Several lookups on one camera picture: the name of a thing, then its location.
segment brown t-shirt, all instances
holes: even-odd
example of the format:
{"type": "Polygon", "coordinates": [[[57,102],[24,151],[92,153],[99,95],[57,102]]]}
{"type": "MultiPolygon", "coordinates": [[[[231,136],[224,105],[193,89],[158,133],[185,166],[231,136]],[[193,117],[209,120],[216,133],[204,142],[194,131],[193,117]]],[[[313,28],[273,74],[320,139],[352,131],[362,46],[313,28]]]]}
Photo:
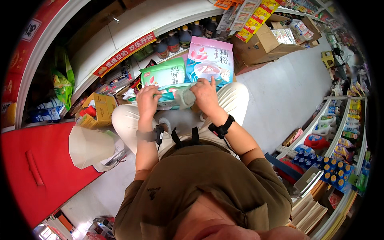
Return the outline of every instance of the brown t-shirt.
{"type": "Polygon", "coordinates": [[[190,146],[159,161],[145,181],[128,186],[113,226],[116,239],[171,239],[203,192],[248,229],[285,225],[292,210],[287,189],[266,159],[246,167],[218,147],[190,146]]]}

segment yellow stool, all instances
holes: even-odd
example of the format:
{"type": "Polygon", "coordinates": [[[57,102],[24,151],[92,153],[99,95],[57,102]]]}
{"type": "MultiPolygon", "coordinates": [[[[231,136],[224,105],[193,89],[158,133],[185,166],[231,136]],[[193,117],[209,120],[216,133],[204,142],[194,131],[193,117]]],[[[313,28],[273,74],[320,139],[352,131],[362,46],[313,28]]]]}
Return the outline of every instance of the yellow stool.
{"type": "Polygon", "coordinates": [[[321,52],[321,60],[323,61],[327,69],[335,65],[335,60],[333,58],[332,51],[321,52]]]}

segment tiled floor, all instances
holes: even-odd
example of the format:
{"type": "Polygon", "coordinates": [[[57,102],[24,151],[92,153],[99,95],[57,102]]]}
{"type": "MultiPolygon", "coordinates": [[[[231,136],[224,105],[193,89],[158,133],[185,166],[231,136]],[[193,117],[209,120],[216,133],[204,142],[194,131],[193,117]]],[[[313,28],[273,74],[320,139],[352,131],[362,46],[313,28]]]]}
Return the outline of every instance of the tiled floor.
{"type": "MultiPolygon", "coordinates": [[[[320,59],[320,52],[330,50],[325,37],[320,45],[290,53],[266,66],[236,76],[249,90],[249,102],[243,127],[254,137],[264,153],[272,153],[291,132],[302,126],[329,91],[331,79],[320,59]]],[[[179,135],[197,125],[198,115],[188,109],[167,111],[172,127],[179,135]]],[[[74,239],[82,239],[82,229],[100,215],[115,216],[125,188],[134,178],[135,155],[106,172],[76,194],[63,212],[78,228],[74,239]]]]}

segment cream pants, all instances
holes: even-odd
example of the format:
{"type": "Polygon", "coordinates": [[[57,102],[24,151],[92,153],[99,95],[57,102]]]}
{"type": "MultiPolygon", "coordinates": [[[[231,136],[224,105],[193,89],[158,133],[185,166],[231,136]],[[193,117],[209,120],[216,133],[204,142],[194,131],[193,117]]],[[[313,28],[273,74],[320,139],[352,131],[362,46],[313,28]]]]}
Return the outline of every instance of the cream pants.
{"type": "MultiPolygon", "coordinates": [[[[218,103],[228,114],[232,115],[235,118],[235,121],[243,125],[245,112],[247,111],[248,106],[248,89],[247,87],[238,82],[230,83],[222,87],[217,92],[218,103]]],[[[129,149],[136,154],[137,151],[137,122],[139,120],[139,111],[136,105],[133,104],[124,104],[118,106],[112,114],[112,124],[115,128],[118,135],[124,141],[124,143],[129,147],[129,149]]],[[[213,134],[208,126],[212,122],[207,118],[203,123],[203,126],[199,128],[199,139],[207,140],[214,142],[224,148],[228,149],[224,140],[218,138],[213,134]]],[[[152,126],[158,125],[155,119],[152,121],[152,126]]],[[[192,137],[191,134],[179,136],[180,141],[188,140],[192,137]]],[[[159,149],[159,159],[173,146],[175,142],[172,140],[172,137],[169,133],[164,132],[163,141],[159,149]]]]}

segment red cabinet door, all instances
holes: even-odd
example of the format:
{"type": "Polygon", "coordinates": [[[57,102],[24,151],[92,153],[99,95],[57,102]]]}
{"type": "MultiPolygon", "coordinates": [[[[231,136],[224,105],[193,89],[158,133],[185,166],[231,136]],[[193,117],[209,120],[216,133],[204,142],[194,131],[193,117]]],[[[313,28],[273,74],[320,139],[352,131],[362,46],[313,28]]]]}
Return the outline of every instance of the red cabinet door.
{"type": "Polygon", "coordinates": [[[72,164],[68,137],[74,125],[59,123],[1,135],[8,183],[31,228],[101,175],[92,166],[79,169],[72,164]]]}

